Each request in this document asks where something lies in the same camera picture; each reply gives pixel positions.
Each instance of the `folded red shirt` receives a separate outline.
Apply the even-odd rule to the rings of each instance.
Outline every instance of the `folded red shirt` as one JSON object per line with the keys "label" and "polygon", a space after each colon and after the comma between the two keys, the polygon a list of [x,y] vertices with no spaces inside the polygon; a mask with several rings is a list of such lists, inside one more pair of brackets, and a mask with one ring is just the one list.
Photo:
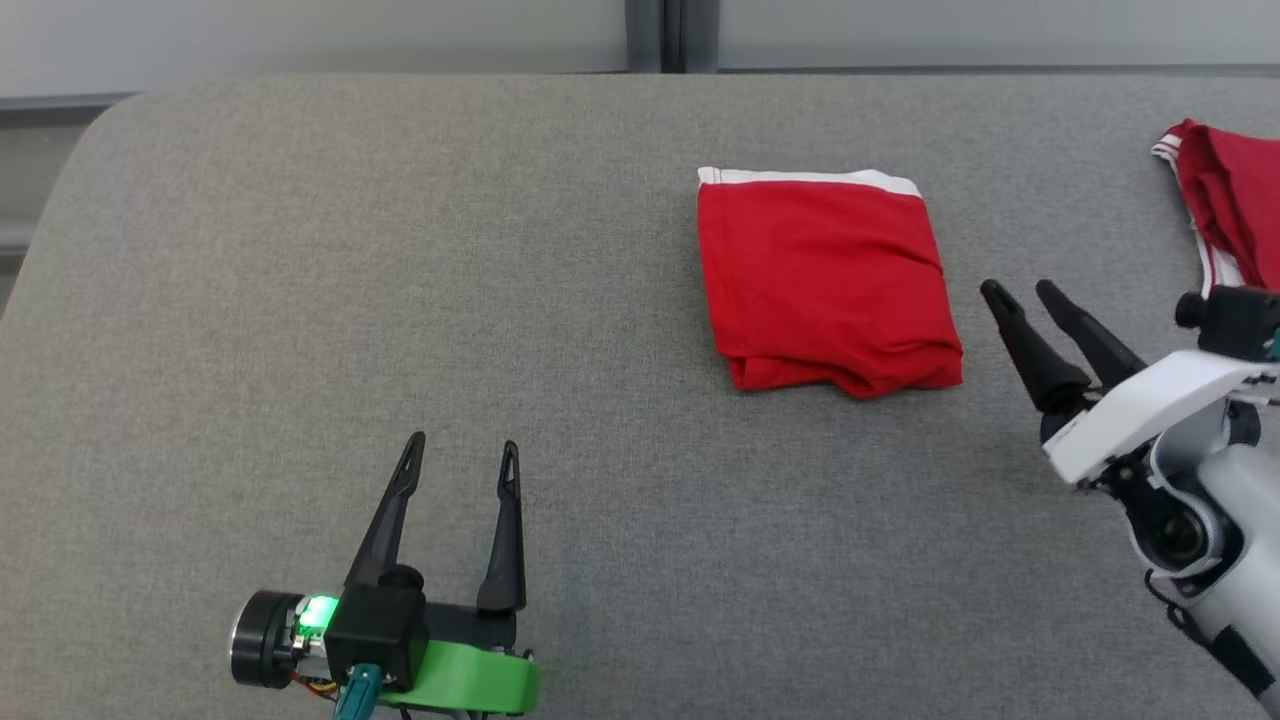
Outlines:
{"label": "folded red shirt", "polygon": [[712,331],[739,388],[829,380],[865,398],[960,384],[960,338],[911,181],[698,176]]}
{"label": "folded red shirt", "polygon": [[1204,266],[1215,284],[1280,290],[1280,140],[1188,118],[1151,149],[1174,169]]}

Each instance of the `gray fabric surface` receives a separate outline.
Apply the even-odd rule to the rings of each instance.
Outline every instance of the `gray fabric surface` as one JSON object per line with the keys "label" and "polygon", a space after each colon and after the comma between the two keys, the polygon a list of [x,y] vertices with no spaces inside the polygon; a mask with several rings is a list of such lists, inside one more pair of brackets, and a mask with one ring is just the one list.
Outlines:
{"label": "gray fabric surface", "polygon": [[[1051,477],[977,292],[1052,275],[1148,357],[1189,345],[1196,252],[1147,155],[1187,115],[1280,136],[1280,83],[283,77],[124,102],[0,320],[5,715],[325,716],[233,685],[227,630],[257,588],[340,583],[424,428],[401,552],[435,600],[474,598],[521,443],[539,717],[1261,717],[1165,623],[1119,511]],[[965,386],[737,393],[699,165],[914,179]]]}

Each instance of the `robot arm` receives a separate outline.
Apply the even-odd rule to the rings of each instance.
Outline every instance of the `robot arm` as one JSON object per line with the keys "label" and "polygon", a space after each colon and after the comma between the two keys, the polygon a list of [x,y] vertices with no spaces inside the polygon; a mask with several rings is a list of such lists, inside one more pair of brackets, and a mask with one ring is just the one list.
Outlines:
{"label": "robot arm", "polygon": [[1280,296],[1215,287],[1207,300],[1184,297],[1178,323],[1201,329],[1199,348],[1147,366],[1053,283],[1036,290],[1101,380],[1093,387],[1059,356],[1000,283],[982,284],[1044,414],[1050,464],[1065,483],[1124,506],[1170,621],[1280,719],[1280,474],[1253,447],[1257,411],[1239,395],[1276,382]]}

